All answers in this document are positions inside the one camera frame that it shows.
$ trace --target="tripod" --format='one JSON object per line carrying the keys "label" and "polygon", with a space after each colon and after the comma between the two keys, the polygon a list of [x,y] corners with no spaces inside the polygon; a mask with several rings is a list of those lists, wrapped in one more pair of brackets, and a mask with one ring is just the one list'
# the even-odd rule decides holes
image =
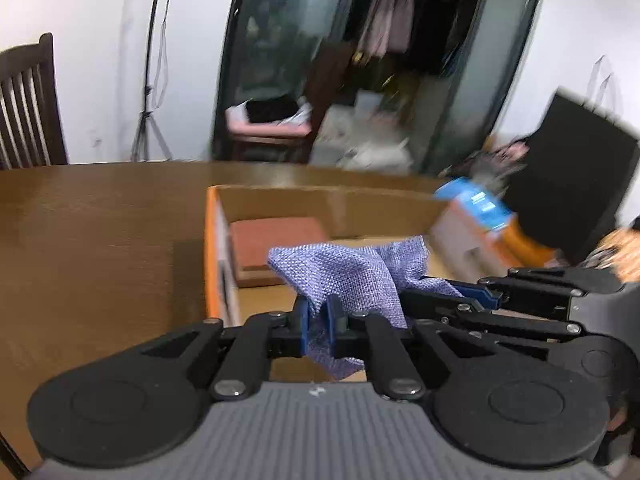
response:
{"label": "tripod", "polygon": [[160,132],[160,127],[152,115],[152,110],[149,109],[149,94],[151,94],[151,86],[149,84],[149,65],[151,64],[151,44],[153,40],[157,8],[158,0],[153,0],[153,3],[151,4],[151,17],[149,19],[149,33],[146,38],[145,87],[142,91],[142,111],[140,112],[140,122],[138,123],[136,137],[134,138],[133,146],[131,147],[132,162],[146,162],[149,160],[148,124],[150,124],[151,129],[158,140],[158,144],[160,144],[160,149],[162,150],[164,158],[166,160],[172,159],[171,150]]}

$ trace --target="blue woven fabric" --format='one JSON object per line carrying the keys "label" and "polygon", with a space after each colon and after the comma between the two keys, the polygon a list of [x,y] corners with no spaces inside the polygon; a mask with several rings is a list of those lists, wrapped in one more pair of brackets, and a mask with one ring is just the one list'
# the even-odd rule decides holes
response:
{"label": "blue woven fabric", "polygon": [[414,237],[378,247],[277,247],[269,251],[269,264],[312,305],[307,354],[336,379],[343,379],[364,365],[358,359],[331,357],[328,333],[320,319],[320,308],[327,296],[337,294],[347,313],[375,312],[393,326],[406,328],[399,290],[414,288],[460,296],[446,280],[420,279],[427,271],[428,255],[422,237]]}

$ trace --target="pink garment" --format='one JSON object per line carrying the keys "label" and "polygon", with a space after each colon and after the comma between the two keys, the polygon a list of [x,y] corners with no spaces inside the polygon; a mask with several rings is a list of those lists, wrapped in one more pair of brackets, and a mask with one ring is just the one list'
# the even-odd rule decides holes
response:
{"label": "pink garment", "polygon": [[383,57],[406,52],[414,23],[414,0],[371,0],[358,50]]}

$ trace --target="open box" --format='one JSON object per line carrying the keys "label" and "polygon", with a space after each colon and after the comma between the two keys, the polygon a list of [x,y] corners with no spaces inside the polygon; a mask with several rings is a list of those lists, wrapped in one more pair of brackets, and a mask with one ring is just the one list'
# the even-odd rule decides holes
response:
{"label": "open box", "polygon": [[[205,284],[207,315],[226,326],[253,314],[292,309],[295,291],[287,285],[238,288],[234,278],[229,225],[236,221],[314,217],[339,244],[364,246],[422,235],[430,248],[429,276],[475,282],[503,276],[519,266],[490,234],[456,202],[403,190],[350,187],[213,186],[207,190]],[[279,380],[326,380],[326,374],[305,360],[281,363]]]}

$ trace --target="brown tabletop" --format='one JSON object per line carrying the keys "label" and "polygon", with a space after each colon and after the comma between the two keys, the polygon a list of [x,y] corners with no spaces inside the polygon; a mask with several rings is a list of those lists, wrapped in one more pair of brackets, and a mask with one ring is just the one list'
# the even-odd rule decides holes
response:
{"label": "brown tabletop", "polygon": [[26,405],[41,382],[204,317],[204,199],[214,184],[432,192],[440,182],[238,162],[1,171],[0,431],[28,466],[39,457]]}

